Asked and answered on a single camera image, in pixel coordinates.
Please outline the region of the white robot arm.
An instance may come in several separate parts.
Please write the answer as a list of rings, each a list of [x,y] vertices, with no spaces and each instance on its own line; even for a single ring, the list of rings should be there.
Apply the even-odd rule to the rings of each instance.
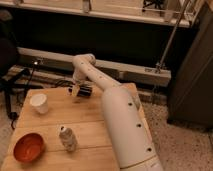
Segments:
[[[89,78],[103,91],[102,113],[120,171],[164,171],[134,96],[95,62],[93,54],[74,56],[73,80],[81,86]]]

